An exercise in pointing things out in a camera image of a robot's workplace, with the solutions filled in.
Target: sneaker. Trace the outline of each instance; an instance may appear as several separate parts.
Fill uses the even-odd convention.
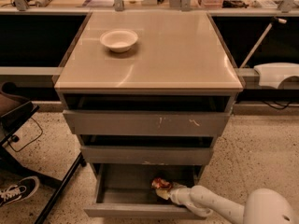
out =
[[[37,176],[29,176],[8,189],[0,190],[0,207],[30,198],[39,187]]]

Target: drawer front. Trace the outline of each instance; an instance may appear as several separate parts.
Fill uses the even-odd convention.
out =
[[[194,167],[102,164],[94,204],[84,208],[89,217],[199,219],[185,207],[159,198],[150,187],[154,177],[194,185]]]
[[[86,162],[148,165],[208,165],[211,148],[82,147]]]
[[[74,134],[220,136],[228,113],[153,113],[65,110]]]

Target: speckled concrete floor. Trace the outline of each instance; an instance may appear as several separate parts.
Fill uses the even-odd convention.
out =
[[[282,194],[299,213],[298,111],[298,108],[289,108],[282,114],[281,111],[271,111],[270,115],[243,112],[243,115],[231,116],[200,184],[242,204],[255,189],[273,189]],[[69,131],[60,112],[38,112],[34,114],[34,119],[41,125],[44,134],[22,152],[15,153],[10,147],[7,150],[23,165],[62,179],[79,154],[76,136]],[[21,140],[14,147],[22,147],[37,135],[36,124],[29,120],[18,131]],[[0,188],[17,180],[15,175],[1,171]],[[91,167],[79,166],[45,223],[228,223],[217,214],[204,221],[90,218],[83,208],[94,200],[95,183]],[[0,208],[0,223],[34,223],[52,193],[52,189],[41,186],[32,198]]]

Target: drawer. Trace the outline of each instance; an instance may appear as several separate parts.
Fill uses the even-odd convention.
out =
[[[158,197],[150,187],[162,177],[191,187],[200,167],[100,164],[96,197],[84,208],[89,217],[200,218]]]
[[[228,113],[65,110],[74,134],[220,136]]]
[[[208,165],[211,137],[82,136],[81,152],[91,163]]]

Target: bowl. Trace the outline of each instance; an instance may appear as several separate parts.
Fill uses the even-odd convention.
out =
[[[117,53],[128,51],[137,39],[136,32],[128,29],[114,29],[104,32],[100,36],[100,42]]]

